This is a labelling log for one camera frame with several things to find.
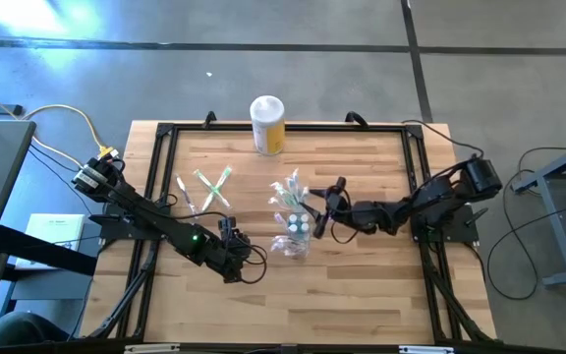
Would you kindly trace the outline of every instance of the bracket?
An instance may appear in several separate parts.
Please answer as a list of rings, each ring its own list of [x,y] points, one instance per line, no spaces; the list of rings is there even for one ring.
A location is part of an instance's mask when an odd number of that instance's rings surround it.
[[[206,118],[204,119],[204,123],[202,123],[202,128],[208,129],[209,125],[213,121],[217,121],[217,117],[215,116],[215,112],[208,111],[208,113],[206,114]]]
[[[408,131],[414,138],[422,139],[423,138],[423,128],[417,124],[406,124],[405,130]]]
[[[156,126],[156,138],[166,136],[172,129],[174,129],[174,124],[172,123],[158,123]]]
[[[368,125],[366,119],[364,119],[359,113],[357,113],[355,111],[350,111],[349,113],[347,113],[346,117],[344,118],[344,122],[345,123],[355,122],[355,123],[359,124],[364,129],[369,128],[369,125]]]

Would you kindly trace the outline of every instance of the white bottle cap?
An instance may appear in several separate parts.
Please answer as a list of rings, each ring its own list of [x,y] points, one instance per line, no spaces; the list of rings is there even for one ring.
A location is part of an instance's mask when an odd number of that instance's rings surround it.
[[[260,96],[251,104],[251,118],[262,128],[276,125],[283,117],[283,113],[285,113],[283,102],[275,96]]]

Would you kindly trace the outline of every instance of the yellow label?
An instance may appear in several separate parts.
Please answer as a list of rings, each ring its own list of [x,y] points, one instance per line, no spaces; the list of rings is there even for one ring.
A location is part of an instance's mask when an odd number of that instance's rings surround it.
[[[276,153],[283,148],[285,143],[285,122],[266,129],[267,153]]]

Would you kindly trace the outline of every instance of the plastic bottle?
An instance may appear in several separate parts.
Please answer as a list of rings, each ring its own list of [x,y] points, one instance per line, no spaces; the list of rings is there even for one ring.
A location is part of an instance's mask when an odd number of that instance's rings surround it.
[[[256,150],[272,155],[281,152],[285,143],[285,107],[275,96],[257,97],[251,104]]]

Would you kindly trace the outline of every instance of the desk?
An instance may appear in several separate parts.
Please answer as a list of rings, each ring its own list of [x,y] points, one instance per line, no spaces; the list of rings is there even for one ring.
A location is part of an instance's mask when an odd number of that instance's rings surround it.
[[[127,181],[142,194],[158,122],[133,122],[124,159]],[[448,127],[434,127],[448,134]],[[453,147],[424,131],[432,173],[455,162]],[[164,161],[165,144],[161,154]],[[222,189],[231,203],[218,201],[212,210],[235,215],[238,227],[254,244],[269,250],[279,226],[272,219],[277,207],[267,200],[269,185],[299,168],[303,184],[325,187],[346,176],[355,200],[397,200],[409,195],[401,139],[385,133],[288,132],[284,152],[255,153],[251,132],[181,132],[173,171],[178,172],[192,199],[201,206],[208,191],[192,175],[197,168],[216,181],[230,164],[233,173]],[[154,197],[160,188],[157,173]],[[188,214],[182,194],[173,214]],[[323,208],[318,198],[310,205]],[[217,230],[217,219],[199,223]],[[350,230],[336,227],[340,238]],[[118,241],[97,262],[86,304],[81,334],[89,334],[110,313],[124,291],[133,242]],[[494,327],[478,261],[463,245],[447,244],[453,286],[458,299],[478,325],[493,336]],[[257,277],[260,265],[247,265],[246,279]],[[131,311],[134,327],[139,298]],[[441,316],[446,318],[439,301]],[[443,328],[448,332],[447,320]],[[384,233],[360,235],[348,245],[330,237],[311,241],[305,261],[269,253],[265,279],[255,285],[224,284],[219,275],[197,267],[161,244],[144,340],[146,342],[395,344],[432,343],[421,259],[408,226],[396,237]]]

